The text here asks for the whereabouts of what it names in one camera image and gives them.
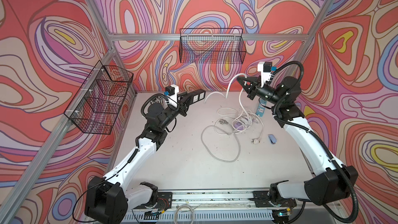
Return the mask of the black power strip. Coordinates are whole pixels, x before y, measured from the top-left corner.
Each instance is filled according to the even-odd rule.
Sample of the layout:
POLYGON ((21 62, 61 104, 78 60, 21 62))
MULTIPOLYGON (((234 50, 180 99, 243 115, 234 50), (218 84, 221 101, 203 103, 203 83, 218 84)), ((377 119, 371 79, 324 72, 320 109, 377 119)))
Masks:
MULTIPOLYGON (((232 83, 233 83, 235 80, 238 80, 239 77, 243 77, 244 79, 247 79, 247 78, 248 78, 248 76, 247 76, 245 73, 239 73, 239 74, 235 75, 235 76, 230 80, 230 82, 229 82, 229 84, 228 84, 228 87, 227 87, 227 91, 226 91, 225 94, 223 94, 223 93, 221 93, 221 92, 219 92, 219 91, 215 91, 215 92, 211 92, 208 96, 205 96, 205 94, 206 94, 205 91, 197 90, 197 91, 195 91, 195 92, 192 92, 192 93, 193 93, 193 96, 192 96, 192 100, 193 100, 193 101, 192 101, 192 102, 193 102, 193 103, 196 103, 196 102, 198 102, 198 101, 200 101, 200 100, 204 100, 204 103, 206 103, 207 99, 208 99, 211 95, 213 95, 213 94, 219 94, 219 95, 223 96, 225 99, 227 99, 227 98, 228 98, 228 95, 229 95, 229 92, 230 92, 230 88, 231 88, 232 83)), ((238 131, 238 129, 235 128, 235 127, 233 126, 233 124, 230 124, 230 123, 227 122, 225 119, 220 119, 220 120, 222 121, 222 123, 228 124, 228 125, 233 129, 233 131, 229 133, 229 132, 225 131, 224 129, 222 129, 222 128, 216 126, 216 125, 209 125, 209 126, 207 126, 207 127, 202 131, 202 133, 201 133, 201 142, 202 142, 203 146, 205 147, 205 149, 207 150, 207 152, 208 152, 214 159, 216 159, 216 160, 218 160, 218 161, 221 161, 221 162, 225 162, 225 163, 232 163, 232 162, 235 162, 235 161, 238 160, 238 158, 239 158, 239 156, 240 156, 240 153, 241 153, 241 144, 240 144, 240 141, 239 141, 238 137, 236 136, 236 134, 237 134, 238 132, 242 132, 242 131, 238 131), (228 135, 228 136, 231 136, 231 135, 232 135, 232 136, 235 138, 235 140, 236 140, 236 142, 237 142, 237 145, 238 145, 238 153, 237 153, 236 157, 235 157, 233 160, 224 160, 224 159, 218 158, 217 156, 215 156, 215 155, 211 152, 211 150, 208 148, 208 146, 206 145, 206 143, 204 142, 204 139, 203 139, 203 135, 204 135, 205 131, 206 131, 208 128, 214 128, 215 130, 219 130, 219 131, 223 132, 224 135, 228 135)))

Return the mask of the blue power strip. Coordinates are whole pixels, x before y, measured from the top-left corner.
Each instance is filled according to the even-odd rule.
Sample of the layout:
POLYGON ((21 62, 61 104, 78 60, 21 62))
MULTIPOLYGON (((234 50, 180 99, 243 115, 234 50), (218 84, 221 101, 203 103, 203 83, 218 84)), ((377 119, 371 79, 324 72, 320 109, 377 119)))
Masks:
POLYGON ((259 103, 258 108, 253 112, 243 103, 242 100, 239 100, 238 103, 239 108, 220 107, 217 110, 217 114, 220 116, 220 119, 225 119, 230 124, 233 124, 234 121, 241 119, 252 121, 252 126, 250 128, 243 132, 238 132, 237 134, 243 134, 244 132, 250 130, 253 125, 259 124, 260 132, 257 137, 251 139, 251 143, 255 145, 260 144, 265 129, 265 124, 261 118, 264 115, 264 111, 267 110, 268 107, 262 103, 259 103))

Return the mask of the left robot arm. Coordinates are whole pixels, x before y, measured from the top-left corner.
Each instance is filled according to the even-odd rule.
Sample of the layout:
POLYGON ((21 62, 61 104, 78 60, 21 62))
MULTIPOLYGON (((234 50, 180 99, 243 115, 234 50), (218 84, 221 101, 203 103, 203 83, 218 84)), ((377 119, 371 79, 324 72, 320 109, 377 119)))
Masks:
POLYGON ((134 148, 103 177, 93 177, 85 198, 84 214, 91 222, 119 224, 127 211, 140 205, 156 205, 158 188, 146 181, 135 188, 129 184, 143 164, 154 155, 170 133, 168 126, 177 121, 177 116, 186 116, 190 105, 202 100, 202 89, 193 92, 164 93, 149 97, 141 107, 146 119, 142 133, 136 137, 134 148))

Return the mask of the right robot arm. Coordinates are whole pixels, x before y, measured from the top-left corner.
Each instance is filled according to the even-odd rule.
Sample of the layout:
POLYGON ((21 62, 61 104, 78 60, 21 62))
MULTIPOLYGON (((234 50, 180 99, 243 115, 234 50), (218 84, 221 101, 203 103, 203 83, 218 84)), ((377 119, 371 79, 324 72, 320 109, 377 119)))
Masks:
POLYGON ((295 100, 301 94, 304 66, 291 61, 279 68, 270 62, 258 64, 260 76, 238 75, 236 80, 251 100, 258 97, 273 104, 274 120, 297 143, 313 178, 300 183, 283 180, 270 186, 266 199, 272 205, 291 200, 323 206, 337 221, 353 223, 359 214, 354 189, 358 172, 345 165, 310 127, 295 100))

